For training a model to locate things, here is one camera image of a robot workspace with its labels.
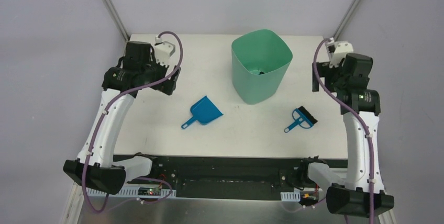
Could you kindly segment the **blue hand brush black bristles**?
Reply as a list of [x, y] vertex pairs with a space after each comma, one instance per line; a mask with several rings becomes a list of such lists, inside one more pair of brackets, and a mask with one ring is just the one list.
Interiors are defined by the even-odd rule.
[[292, 118], [293, 122], [284, 129], [285, 133], [290, 132], [295, 127], [310, 129], [318, 123], [318, 120], [304, 106], [295, 108], [292, 112]]

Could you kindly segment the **blue plastic dustpan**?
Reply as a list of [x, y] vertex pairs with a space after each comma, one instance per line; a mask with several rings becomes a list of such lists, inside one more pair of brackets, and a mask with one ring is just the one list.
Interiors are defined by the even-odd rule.
[[199, 122], [201, 125], [207, 125], [224, 115], [208, 98], [208, 96], [204, 96], [195, 104], [193, 104], [190, 107], [190, 113], [191, 117], [181, 125], [182, 129], [186, 129], [196, 121]]

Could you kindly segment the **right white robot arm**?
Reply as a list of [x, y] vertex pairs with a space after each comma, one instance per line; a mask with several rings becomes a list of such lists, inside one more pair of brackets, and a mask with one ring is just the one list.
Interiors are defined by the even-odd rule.
[[341, 180], [320, 162], [297, 173], [300, 185], [311, 187], [316, 183], [326, 191], [331, 214], [370, 221], [395, 205], [380, 175], [377, 133], [381, 106], [379, 93], [368, 89], [372, 67], [371, 57], [357, 53], [346, 54], [337, 66], [317, 61], [312, 64], [313, 91], [322, 88], [340, 105], [347, 137], [347, 175]]

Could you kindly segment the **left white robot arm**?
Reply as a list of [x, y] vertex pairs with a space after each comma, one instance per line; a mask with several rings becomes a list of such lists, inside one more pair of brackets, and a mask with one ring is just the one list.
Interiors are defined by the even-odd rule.
[[180, 73], [168, 76], [169, 59], [175, 45], [157, 40], [154, 44], [130, 41], [116, 66], [104, 74], [101, 102], [95, 125], [74, 160], [66, 160], [63, 171], [78, 185], [116, 195], [126, 182], [140, 177], [146, 184], [159, 180], [160, 171], [148, 155], [136, 154], [115, 162], [114, 149], [126, 113], [137, 97], [135, 87], [152, 84], [152, 89], [172, 95]]

